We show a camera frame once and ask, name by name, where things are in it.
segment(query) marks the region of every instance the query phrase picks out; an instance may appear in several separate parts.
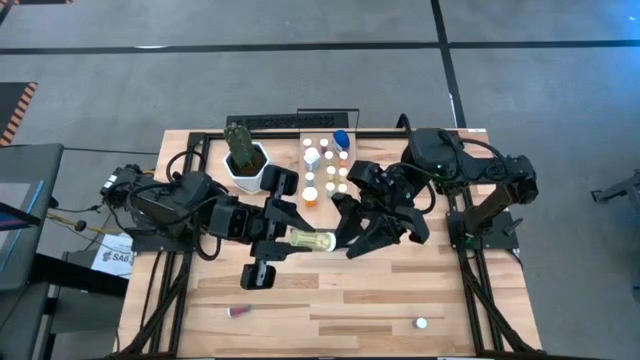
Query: cactus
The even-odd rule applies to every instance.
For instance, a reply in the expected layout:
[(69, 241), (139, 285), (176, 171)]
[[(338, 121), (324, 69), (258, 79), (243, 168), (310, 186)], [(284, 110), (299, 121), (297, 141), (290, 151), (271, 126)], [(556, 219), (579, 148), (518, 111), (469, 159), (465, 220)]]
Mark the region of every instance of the cactus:
[(251, 143), (249, 130), (233, 122), (224, 129), (224, 139), (229, 145), (236, 175), (256, 175), (264, 164), (264, 156)]

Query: concrete floor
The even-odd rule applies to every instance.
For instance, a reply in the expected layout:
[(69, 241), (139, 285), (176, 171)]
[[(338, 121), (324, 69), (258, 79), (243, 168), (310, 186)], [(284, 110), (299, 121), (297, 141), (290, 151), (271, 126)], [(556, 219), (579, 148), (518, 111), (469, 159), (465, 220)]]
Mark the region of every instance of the concrete floor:
[[(640, 38), (640, 6), (630, 1), (440, 3), (452, 42)], [(418, 0), (77, 0), (15, 6), (0, 27), (0, 48), (436, 40), (430, 3)], [(637, 214), (625, 199), (594, 204), (589, 191), (640, 167), (640, 48), (452, 57), (467, 125), (487, 128), (504, 153), (529, 156), (538, 173), (538, 199), (512, 211), (525, 219), (521, 256), (544, 348), (636, 359)], [(165, 129), (303, 107), (358, 107), (364, 127), (392, 126), (400, 112), (415, 126), (454, 126), (437, 49), (20, 55), (0, 57), (0, 69), (2, 82), (39, 83), (16, 143), (156, 152)], [(89, 206), (113, 168), (134, 162), (151, 168), (155, 156), (65, 152), (55, 195)], [(106, 215), (85, 218), (101, 224)], [(86, 244), (47, 225), (40, 251)], [(112, 330), (67, 337), (55, 355), (76, 358), (79, 344), (81, 356), (103, 355), (112, 340)]]

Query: wooden table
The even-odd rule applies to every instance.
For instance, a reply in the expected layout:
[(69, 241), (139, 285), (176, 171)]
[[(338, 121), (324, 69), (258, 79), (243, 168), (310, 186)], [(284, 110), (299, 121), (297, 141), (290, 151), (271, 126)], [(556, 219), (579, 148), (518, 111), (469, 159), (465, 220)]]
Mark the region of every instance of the wooden table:
[[(299, 171), (303, 179), (302, 139), (329, 137), (328, 131), (303, 132), (300, 139), (259, 141), (273, 163)], [(166, 181), (166, 164), (186, 148), (188, 135), (186, 130), (165, 132), (157, 180)], [(488, 141), (484, 130), (460, 130), (460, 135)], [(378, 162), (384, 168), (399, 160), (406, 144), (406, 139), (358, 139), (351, 160), (353, 153), (357, 153), (358, 159)], [(473, 156), (490, 156), (483, 148), (474, 145), (466, 148)], [(231, 192), (238, 193), (222, 165), (227, 151), (223, 140), (212, 141), (206, 171)], [(181, 170), (183, 165), (177, 161), (174, 166), (175, 170)], [(298, 202), (300, 213), (312, 225), (335, 227), (337, 211), (323, 196), (324, 192), (320, 191), (318, 207), (310, 209), (299, 199), (303, 186), (289, 199)], [(357, 194), (353, 184), (349, 188), (352, 194)], [(472, 187), (474, 203), (481, 202), (492, 190), (492, 186)], [(425, 208), (428, 197), (428, 192), (423, 191), (416, 198), (417, 207)], [(254, 196), (240, 193), (241, 201), (250, 204), (263, 205), (265, 198), (265, 193)], [(179, 357), (473, 355), (458, 259), (450, 248), (445, 224), (447, 211), (446, 198), (438, 196), (435, 210), (426, 215), (431, 236), (422, 246), (409, 242), (405, 236), (400, 245), (353, 260), (348, 260), (344, 252), (316, 252), (293, 254), (284, 262), (272, 263), (278, 275), (271, 290), (240, 288), (242, 265), (253, 263), (247, 246), (223, 242), (220, 257), (213, 262), (194, 256)], [(213, 239), (203, 243), (205, 251), (214, 250)], [(497, 306), (522, 338), (539, 348), (520, 266), (505, 251), (488, 250), (485, 254)], [(155, 254), (143, 254), (135, 260), (119, 327), (123, 346), (138, 332), (154, 259)], [(174, 274), (180, 262), (176, 261)], [(160, 259), (160, 264), (148, 315), (156, 306), (164, 259)], [(252, 310), (230, 319), (227, 307), (233, 304), (251, 304)], [(478, 308), (485, 347), (490, 349), (485, 312), (479, 303)], [(418, 317), (427, 318), (426, 329), (413, 328), (412, 321)], [(169, 309), (161, 350), (168, 348), (172, 318), (173, 309)]]

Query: bottle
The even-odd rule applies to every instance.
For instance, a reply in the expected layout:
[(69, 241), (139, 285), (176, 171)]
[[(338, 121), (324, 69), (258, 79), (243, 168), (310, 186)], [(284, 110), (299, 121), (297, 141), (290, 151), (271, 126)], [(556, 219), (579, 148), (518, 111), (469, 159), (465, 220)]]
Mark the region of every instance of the bottle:
[(304, 175), (306, 187), (313, 187), (315, 185), (315, 175), (312, 172), (308, 172)]
[(308, 207), (316, 206), (318, 203), (318, 190), (314, 187), (307, 187), (302, 190), (302, 199)]
[(333, 166), (327, 167), (327, 180), (333, 181), (333, 178), (336, 177), (336, 168)]
[(427, 319), (417, 318), (413, 320), (413, 327), (416, 329), (425, 329), (427, 327)]
[(336, 247), (336, 236), (330, 232), (306, 232), (291, 229), (289, 243), (292, 246), (302, 246), (314, 251), (333, 251)]
[(322, 152), (323, 154), (326, 153), (329, 147), (329, 140), (327, 139), (320, 139), (320, 152)]
[(320, 164), (320, 154), (316, 148), (308, 148), (304, 151), (304, 166), (307, 171), (313, 171)]
[(331, 165), (331, 161), (333, 160), (333, 152), (331, 151), (327, 151), (324, 153), (324, 162), (325, 165), (329, 166)]
[(346, 168), (340, 168), (340, 170), (338, 170), (338, 175), (340, 175), (340, 182), (342, 183), (347, 182), (348, 174), (349, 174), (349, 170), (347, 170)]
[(347, 165), (349, 164), (347, 159), (349, 158), (349, 153), (347, 153), (346, 151), (340, 151), (340, 154), (338, 154), (338, 156), (340, 157), (340, 167), (347, 167)]
[(336, 193), (336, 184), (328, 182), (325, 189), (327, 189), (327, 197), (332, 197)]
[(333, 133), (333, 147), (336, 152), (349, 151), (349, 134), (344, 130), (338, 130)]

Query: potted plant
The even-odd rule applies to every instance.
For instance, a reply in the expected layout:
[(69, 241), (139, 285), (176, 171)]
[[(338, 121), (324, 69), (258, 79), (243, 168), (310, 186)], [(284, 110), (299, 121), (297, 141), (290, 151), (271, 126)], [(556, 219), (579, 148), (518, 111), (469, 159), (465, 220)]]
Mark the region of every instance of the potted plant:
[(231, 179), (249, 194), (259, 192), (262, 173), (269, 165), (269, 156), (262, 144), (251, 141), (249, 130), (235, 122), (224, 129), (224, 139), (229, 145), (224, 165)]

